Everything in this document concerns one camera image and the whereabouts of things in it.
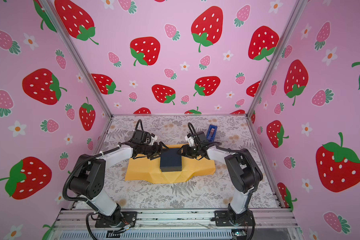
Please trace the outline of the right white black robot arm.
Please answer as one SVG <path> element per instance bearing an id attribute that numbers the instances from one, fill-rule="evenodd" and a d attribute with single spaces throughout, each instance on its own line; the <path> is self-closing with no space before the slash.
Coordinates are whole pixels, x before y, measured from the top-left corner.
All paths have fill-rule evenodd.
<path id="1" fill-rule="evenodd" d="M 198 143 L 194 146 L 183 145 L 177 154 L 190 159 L 198 160 L 198 157 L 201 157 L 201 159 L 205 158 L 226 164 L 231 182 L 236 190 L 228 206 L 228 216 L 224 220 L 238 226 L 253 217 L 249 203 L 253 194 L 258 190 L 263 174 L 247 149 L 227 149 L 221 147 L 221 143 L 218 142 Z"/>

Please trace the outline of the dark navy gift box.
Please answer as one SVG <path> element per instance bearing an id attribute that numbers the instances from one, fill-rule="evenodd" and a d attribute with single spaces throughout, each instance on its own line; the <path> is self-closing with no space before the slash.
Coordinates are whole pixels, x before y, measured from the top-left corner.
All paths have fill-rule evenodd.
<path id="1" fill-rule="evenodd" d="M 180 148 L 165 149 L 160 157 L 160 169 L 162 172 L 181 172 L 182 155 L 178 153 Z"/>

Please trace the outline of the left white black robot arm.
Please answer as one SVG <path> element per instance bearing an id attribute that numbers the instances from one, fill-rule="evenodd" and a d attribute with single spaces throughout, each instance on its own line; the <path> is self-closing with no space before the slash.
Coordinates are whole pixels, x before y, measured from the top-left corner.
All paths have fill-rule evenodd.
<path id="1" fill-rule="evenodd" d="M 150 160 L 169 151 L 162 142 L 145 144 L 124 142 L 116 148 L 97 155 L 81 155 L 68 176 L 62 190 L 67 201 L 83 201 L 99 215 L 101 220 L 117 226 L 123 221 L 121 207 L 109 197 L 104 188 L 106 170 L 121 161 L 143 155 Z"/>

